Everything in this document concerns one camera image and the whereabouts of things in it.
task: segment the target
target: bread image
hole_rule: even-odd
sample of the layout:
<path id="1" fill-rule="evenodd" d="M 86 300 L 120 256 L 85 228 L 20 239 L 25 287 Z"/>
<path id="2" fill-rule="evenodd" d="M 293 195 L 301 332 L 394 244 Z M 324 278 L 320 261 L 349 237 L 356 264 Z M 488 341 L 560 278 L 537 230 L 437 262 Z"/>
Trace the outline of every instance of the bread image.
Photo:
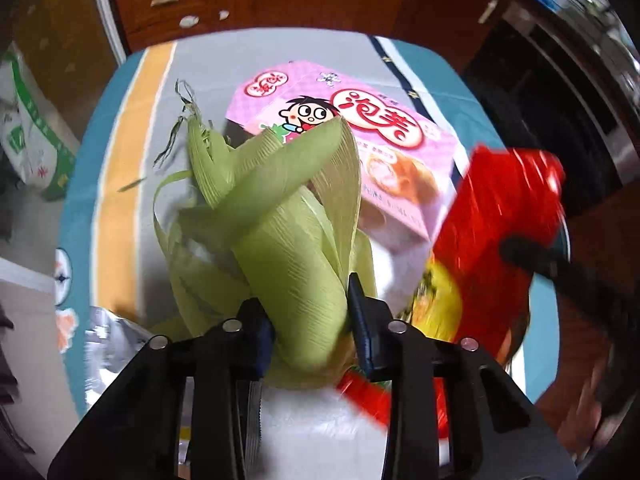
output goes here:
<path id="1" fill-rule="evenodd" d="M 419 160 L 396 152 L 396 161 L 388 162 L 370 155 L 367 174 L 373 183 L 389 195 L 426 205 L 439 195 L 433 173 Z"/>

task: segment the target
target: red package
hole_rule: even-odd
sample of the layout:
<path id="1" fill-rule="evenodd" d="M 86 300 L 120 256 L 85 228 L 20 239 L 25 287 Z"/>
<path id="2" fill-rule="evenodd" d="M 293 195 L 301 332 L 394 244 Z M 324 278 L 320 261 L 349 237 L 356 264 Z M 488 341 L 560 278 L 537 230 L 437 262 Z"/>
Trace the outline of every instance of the red package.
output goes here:
<path id="1" fill-rule="evenodd" d="M 538 150 L 473 152 L 466 176 L 442 225 L 431 261 L 444 266 L 462 298 L 462 315 L 454 342 L 473 337 L 496 357 L 505 337 L 527 306 L 531 275 L 505 264 L 498 247 L 508 235 L 519 234 L 551 245 L 563 211 L 560 203 L 564 172 L 558 159 Z M 437 298 L 429 308 L 438 308 Z M 435 381 L 438 432 L 447 435 L 446 398 Z M 379 412 L 379 395 L 361 384 L 358 391 L 342 388 L 364 410 Z M 369 406 L 370 398 L 376 406 Z M 379 421 L 388 420 L 379 413 Z"/>
<path id="2" fill-rule="evenodd" d="M 367 381 L 359 368 L 350 368 L 335 387 L 367 415 L 388 427 L 391 421 L 391 395 L 380 384 Z"/>

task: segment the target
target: cabinet drawer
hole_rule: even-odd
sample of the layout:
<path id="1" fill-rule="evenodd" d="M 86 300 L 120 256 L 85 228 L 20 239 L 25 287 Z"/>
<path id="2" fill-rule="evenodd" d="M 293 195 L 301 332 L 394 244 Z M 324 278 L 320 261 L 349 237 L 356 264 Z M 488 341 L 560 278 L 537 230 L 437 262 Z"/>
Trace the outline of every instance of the cabinet drawer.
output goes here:
<path id="1" fill-rule="evenodd" d="M 191 28 L 180 27 L 181 16 L 171 18 L 162 23 L 149 25 L 137 32 L 127 33 L 127 41 L 132 52 L 142 50 L 151 45 L 164 43 L 165 41 L 178 40 L 188 36 L 197 36 L 211 31 L 211 27 L 206 19 L 200 18 L 197 25 Z"/>
<path id="2" fill-rule="evenodd" d="M 135 32 L 155 23 L 169 22 L 187 14 L 204 17 L 207 0 L 119 0 L 124 29 Z"/>

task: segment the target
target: cartoon boy face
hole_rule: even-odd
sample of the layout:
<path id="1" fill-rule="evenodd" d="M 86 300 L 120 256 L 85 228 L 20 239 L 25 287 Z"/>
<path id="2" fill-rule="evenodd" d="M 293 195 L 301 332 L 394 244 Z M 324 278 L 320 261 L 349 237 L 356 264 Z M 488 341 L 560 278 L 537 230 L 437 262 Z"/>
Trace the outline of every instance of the cartoon boy face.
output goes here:
<path id="1" fill-rule="evenodd" d="M 282 126 L 298 134 L 339 115 L 338 109 L 326 99 L 303 95 L 287 101 L 289 103 L 291 106 L 287 110 L 280 111 L 280 117 L 285 120 Z"/>

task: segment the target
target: red logo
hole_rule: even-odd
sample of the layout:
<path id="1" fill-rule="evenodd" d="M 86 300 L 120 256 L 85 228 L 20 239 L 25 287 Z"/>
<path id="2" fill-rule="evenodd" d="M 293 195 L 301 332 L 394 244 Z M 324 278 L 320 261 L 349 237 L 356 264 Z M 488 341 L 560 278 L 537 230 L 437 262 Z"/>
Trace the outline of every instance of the red logo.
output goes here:
<path id="1" fill-rule="evenodd" d="M 413 149 L 422 143 L 418 121 L 409 113 L 388 106 L 365 90 L 347 88 L 331 96 L 331 104 L 347 122 L 363 130 L 373 130 L 400 148 Z"/>
<path id="2" fill-rule="evenodd" d="M 244 93 L 250 97 L 267 97 L 288 80 L 289 76 L 284 72 L 264 72 L 257 75 L 253 83 L 244 87 Z"/>

